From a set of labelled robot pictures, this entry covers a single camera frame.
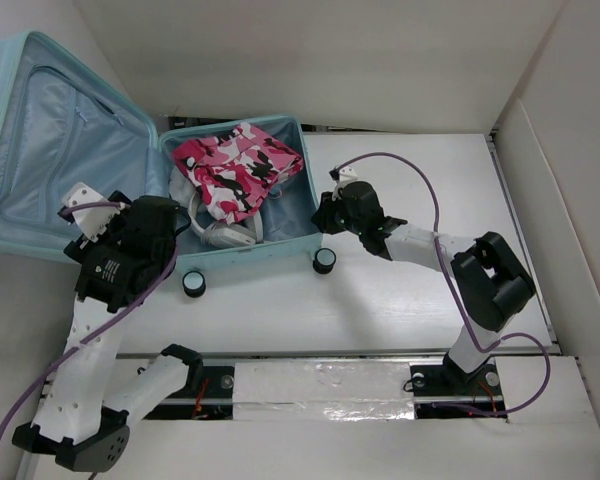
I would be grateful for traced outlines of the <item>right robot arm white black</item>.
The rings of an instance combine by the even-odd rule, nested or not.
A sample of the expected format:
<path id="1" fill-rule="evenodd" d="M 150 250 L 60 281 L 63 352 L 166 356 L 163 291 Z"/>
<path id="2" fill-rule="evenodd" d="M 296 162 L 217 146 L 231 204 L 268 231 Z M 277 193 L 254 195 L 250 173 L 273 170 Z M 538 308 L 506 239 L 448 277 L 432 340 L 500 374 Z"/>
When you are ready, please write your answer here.
<path id="1" fill-rule="evenodd" d="M 365 181 L 322 193 L 311 221 L 324 234 L 353 234 L 374 256 L 443 274 L 466 315 L 441 371 L 443 384 L 454 393 L 464 393 L 477 383 L 489 351 L 536 294 L 530 274 L 500 234 L 451 236 L 387 216 Z"/>

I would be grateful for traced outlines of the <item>pink camouflage garment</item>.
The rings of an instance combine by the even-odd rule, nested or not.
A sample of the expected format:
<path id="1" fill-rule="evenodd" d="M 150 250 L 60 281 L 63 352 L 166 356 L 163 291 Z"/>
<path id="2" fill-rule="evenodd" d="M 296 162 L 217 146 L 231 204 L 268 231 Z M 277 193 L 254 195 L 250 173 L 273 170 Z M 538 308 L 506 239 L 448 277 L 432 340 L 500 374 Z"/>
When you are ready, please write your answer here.
<path id="1" fill-rule="evenodd" d="M 189 139 L 172 158 L 210 215 L 226 224 L 254 216 L 274 187 L 304 168 L 301 154 L 249 122 Z"/>

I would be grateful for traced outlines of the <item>white grey headphones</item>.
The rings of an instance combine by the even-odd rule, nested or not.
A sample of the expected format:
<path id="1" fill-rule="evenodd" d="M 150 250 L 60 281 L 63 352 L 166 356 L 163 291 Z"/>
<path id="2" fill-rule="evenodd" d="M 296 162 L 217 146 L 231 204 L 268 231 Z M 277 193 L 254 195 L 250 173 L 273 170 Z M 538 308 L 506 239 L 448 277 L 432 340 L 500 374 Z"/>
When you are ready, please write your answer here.
<path id="1" fill-rule="evenodd" d="M 219 249 L 228 249 L 251 247 L 264 241 L 264 226 L 259 212 L 241 223 L 226 224 L 215 220 L 208 226 L 202 227 L 197 222 L 197 214 L 205 209 L 206 207 L 196 193 L 186 203 L 191 229 L 203 244 Z"/>

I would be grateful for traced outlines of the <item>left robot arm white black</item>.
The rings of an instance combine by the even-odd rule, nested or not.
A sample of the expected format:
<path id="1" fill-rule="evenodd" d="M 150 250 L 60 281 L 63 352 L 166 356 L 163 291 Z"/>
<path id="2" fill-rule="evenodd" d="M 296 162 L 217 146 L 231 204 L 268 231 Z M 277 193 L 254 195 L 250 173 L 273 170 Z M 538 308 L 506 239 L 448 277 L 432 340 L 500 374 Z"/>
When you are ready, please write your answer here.
<path id="1" fill-rule="evenodd" d="M 71 200 L 59 214 L 81 231 L 64 249 L 80 266 L 71 331 L 42 376 L 49 387 L 41 406 L 14 430 L 12 443 L 72 472 L 105 473 L 134 425 L 170 395 L 202 387 L 201 354 L 171 344 L 119 391 L 107 391 L 125 321 L 175 269 L 184 209 L 164 197 L 131 201 L 115 193 Z"/>

